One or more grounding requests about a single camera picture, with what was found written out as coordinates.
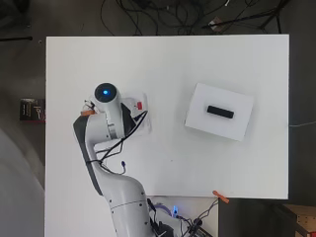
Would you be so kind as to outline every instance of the black object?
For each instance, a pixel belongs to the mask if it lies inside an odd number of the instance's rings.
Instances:
[[[117,95],[117,88],[111,83],[103,83],[95,90],[95,97],[98,101],[108,103]]]
[[[245,18],[235,19],[233,21],[221,22],[221,23],[216,23],[216,24],[209,24],[209,25],[204,26],[202,28],[206,29],[206,28],[212,28],[212,27],[219,27],[219,26],[224,26],[224,25],[227,25],[227,24],[234,24],[234,23],[237,23],[237,22],[243,22],[243,21],[247,21],[247,20],[251,20],[251,19],[268,17],[267,20],[258,27],[258,29],[264,30],[265,27],[267,26],[267,24],[271,20],[276,18],[277,26],[278,26],[278,32],[281,33],[280,23],[279,23],[279,13],[289,2],[290,2],[290,0],[280,0],[279,4],[274,9],[272,9],[269,13],[259,13],[259,14],[255,14],[255,15],[252,15],[252,16],[249,16],[249,17],[245,17]]]
[[[45,122],[45,99],[21,99],[20,121]]]
[[[18,40],[33,40],[33,37],[0,39],[0,41],[18,41]]]
[[[226,110],[223,110],[223,109],[218,108],[218,107],[209,106],[209,107],[207,107],[207,112],[210,113],[210,114],[214,114],[214,115],[217,115],[217,116],[225,117],[225,118],[228,118],[228,119],[233,119],[234,118],[234,113],[233,112],[226,111]]]
[[[191,226],[189,233],[189,237],[212,237],[207,231],[201,228],[203,222],[201,219],[195,219],[193,225]]]

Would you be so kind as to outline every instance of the small red object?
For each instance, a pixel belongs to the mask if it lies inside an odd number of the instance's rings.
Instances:
[[[139,111],[142,110],[142,103],[141,102],[137,102],[137,108]]]

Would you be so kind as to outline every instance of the gray floor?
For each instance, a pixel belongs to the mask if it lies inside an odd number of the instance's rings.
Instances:
[[[167,0],[157,1],[163,4]],[[208,10],[220,5],[223,0],[210,0]],[[260,1],[245,11],[244,16],[271,9],[275,0]],[[47,36],[109,36],[100,21],[102,0],[47,0],[32,1],[29,29],[14,29],[0,32],[0,37],[32,35],[33,41],[0,42],[0,95],[2,114],[6,114],[35,148],[44,164],[44,125],[19,123],[19,100],[21,98],[44,98],[45,96],[45,37]],[[213,17],[234,19],[245,7],[244,0],[232,0],[230,5],[210,14],[199,26]],[[313,0],[292,0],[281,14],[282,29],[290,34],[290,96],[289,120],[291,124],[316,120],[316,20]],[[117,36],[132,36],[134,25],[113,0],[107,0],[103,11],[105,22]],[[162,16],[168,24],[176,24],[168,15]],[[262,20],[249,23],[258,25]],[[145,36],[154,36],[153,23],[140,16],[139,27]],[[269,34],[277,33],[277,24],[268,25]],[[196,28],[196,35],[210,35],[210,30]],[[241,26],[233,26],[228,34],[262,34],[263,32]],[[159,35],[174,36],[177,30],[159,26]],[[296,204],[316,205],[316,125],[291,128],[289,137],[289,201]],[[220,205],[220,236],[293,236],[288,228],[278,224],[266,209],[247,199],[234,199],[229,205]]]

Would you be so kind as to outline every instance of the white tabletop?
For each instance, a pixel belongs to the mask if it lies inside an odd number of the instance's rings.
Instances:
[[[79,221],[54,236],[85,236],[111,218],[72,131],[104,82],[147,95],[152,132],[108,165],[124,160],[148,195],[287,198],[288,36],[48,38],[46,53],[46,223]],[[197,82],[255,98],[244,141],[184,126]]]

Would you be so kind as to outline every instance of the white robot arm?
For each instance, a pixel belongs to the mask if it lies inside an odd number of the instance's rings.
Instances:
[[[121,102],[117,88],[109,83],[95,90],[98,112],[79,117],[73,124],[92,183],[109,203],[118,237],[174,237],[174,229],[151,220],[147,197],[135,179],[112,172],[98,160],[95,146],[113,139],[127,139],[137,129],[130,110]]]

